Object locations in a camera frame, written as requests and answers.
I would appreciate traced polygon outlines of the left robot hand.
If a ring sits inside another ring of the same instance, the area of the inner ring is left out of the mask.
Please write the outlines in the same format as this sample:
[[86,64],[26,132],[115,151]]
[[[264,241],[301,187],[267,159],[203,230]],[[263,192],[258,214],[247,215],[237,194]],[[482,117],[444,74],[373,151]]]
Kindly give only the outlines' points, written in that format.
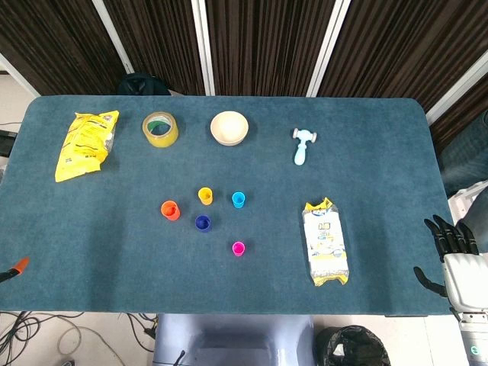
[[28,257],[22,258],[15,266],[0,274],[0,282],[10,280],[18,275],[21,275],[28,266],[30,259]]

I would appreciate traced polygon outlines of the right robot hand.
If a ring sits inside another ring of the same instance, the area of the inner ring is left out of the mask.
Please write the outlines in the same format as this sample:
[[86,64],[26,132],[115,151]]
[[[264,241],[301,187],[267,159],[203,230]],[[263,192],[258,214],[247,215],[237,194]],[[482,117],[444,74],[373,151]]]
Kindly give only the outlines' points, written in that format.
[[448,299],[458,313],[485,313],[487,311],[487,259],[480,254],[470,228],[457,222],[454,226],[435,215],[425,219],[434,239],[441,262],[444,283],[429,280],[416,266],[414,274],[427,290]]

